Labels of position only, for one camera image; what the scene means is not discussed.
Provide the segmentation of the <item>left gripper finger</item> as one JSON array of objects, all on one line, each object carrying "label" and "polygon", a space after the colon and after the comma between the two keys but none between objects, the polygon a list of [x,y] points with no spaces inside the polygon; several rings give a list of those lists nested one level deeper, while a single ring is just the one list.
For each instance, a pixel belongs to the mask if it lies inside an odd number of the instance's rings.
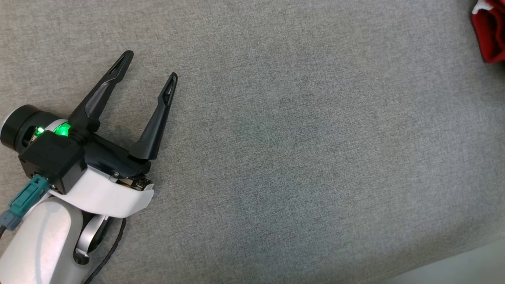
[{"label": "left gripper finger", "polygon": [[68,122],[72,128],[85,129],[91,133],[95,133],[99,129],[101,125],[100,116],[116,84],[123,80],[133,57],[134,52],[131,50],[121,54],[69,116]]},{"label": "left gripper finger", "polygon": [[155,160],[157,158],[177,83],[178,75],[173,72],[157,97],[157,106],[143,133],[130,148],[130,156],[144,160]]}]

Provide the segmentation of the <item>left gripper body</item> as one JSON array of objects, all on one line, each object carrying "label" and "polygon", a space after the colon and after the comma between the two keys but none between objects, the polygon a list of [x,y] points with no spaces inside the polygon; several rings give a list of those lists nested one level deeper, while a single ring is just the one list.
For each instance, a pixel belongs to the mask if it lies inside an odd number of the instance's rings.
[{"label": "left gripper body", "polygon": [[[33,105],[12,111],[1,124],[1,143],[22,153],[46,131],[67,136],[68,120]],[[43,196],[59,198],[82,211],[116,218],[128,217],[147,207],[153,197],[153,183],[148,180],[150,160],[141,160],[96,134],[84,147],[87,169],[69,192],[58,186]]]}]

